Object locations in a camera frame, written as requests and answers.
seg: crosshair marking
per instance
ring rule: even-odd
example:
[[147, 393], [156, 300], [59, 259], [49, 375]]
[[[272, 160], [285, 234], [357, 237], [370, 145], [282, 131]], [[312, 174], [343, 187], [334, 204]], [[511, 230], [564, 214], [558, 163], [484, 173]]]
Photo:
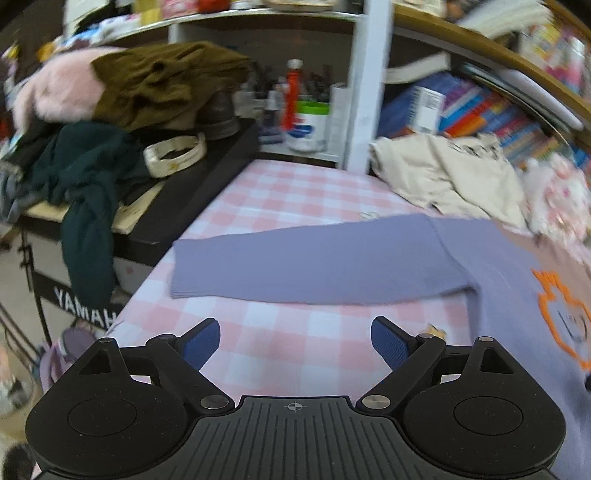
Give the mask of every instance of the crosshair marking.
[[298, 402], [292, 402], [289, 405], [285, 406], [286, 408], [289, 408], [291, 411], [295, 412], [295, 411], [300, 411], [302, 408], [305, 408], [304, 405], [302, 405], [301, 403]]

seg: sweater sleeve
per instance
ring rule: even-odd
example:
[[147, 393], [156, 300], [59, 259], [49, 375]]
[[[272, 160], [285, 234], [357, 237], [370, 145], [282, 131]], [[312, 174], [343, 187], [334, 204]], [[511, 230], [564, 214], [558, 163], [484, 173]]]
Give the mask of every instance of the sweater sleeve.
[[179, 240], [173, 298], [377, 305], [468, 286], [426, 215]]

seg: metal screw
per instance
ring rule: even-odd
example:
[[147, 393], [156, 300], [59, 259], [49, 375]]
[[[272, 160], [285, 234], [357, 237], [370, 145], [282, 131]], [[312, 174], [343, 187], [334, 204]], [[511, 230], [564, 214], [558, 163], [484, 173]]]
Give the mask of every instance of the metal screw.
[[390, 399], [383, 395], [368, 395], [361, 403], [371, 410], [382, 410], [390, 406]]
[[223, 395], [208, 395], [201, 399], [201, 406], [208, 410], [219, 410], [229, 403], [230, 401]]

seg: pink checkered bedsheet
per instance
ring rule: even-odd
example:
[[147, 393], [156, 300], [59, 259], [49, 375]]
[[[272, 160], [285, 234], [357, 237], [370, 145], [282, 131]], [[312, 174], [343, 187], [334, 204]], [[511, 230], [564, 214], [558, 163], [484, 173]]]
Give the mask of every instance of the pink checkered bedsheet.
[[[182, 238], [357, 222], [416, 211], [373, 177], [257, 160]], [[355, 402], [389, 373], [369, 337], [371, 322], [379, 315], [412, 335], [432, 323], [447, 332], [448, 343], [472, 344], [463, 294], [376, 307], [269, 304], [220, 297], [173, 300], [169, 295], [173, 267], [174, 254], [169, 251], [109, 334], [120, 346], [143, 345], [160, 333], [182, 335], [203, 319], [216, 318], [222, 341], [202, 373], [235, 401], [242, 395], [349, 395]]]

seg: beige jacket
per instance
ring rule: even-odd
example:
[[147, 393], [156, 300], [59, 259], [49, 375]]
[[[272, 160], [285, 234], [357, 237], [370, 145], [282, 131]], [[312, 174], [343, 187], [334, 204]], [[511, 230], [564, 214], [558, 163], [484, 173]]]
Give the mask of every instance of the beige jacket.
[[521, 183], [494, 134], [379, 138], [372, 150], [374, 172], [410, 203], [526, 228]]

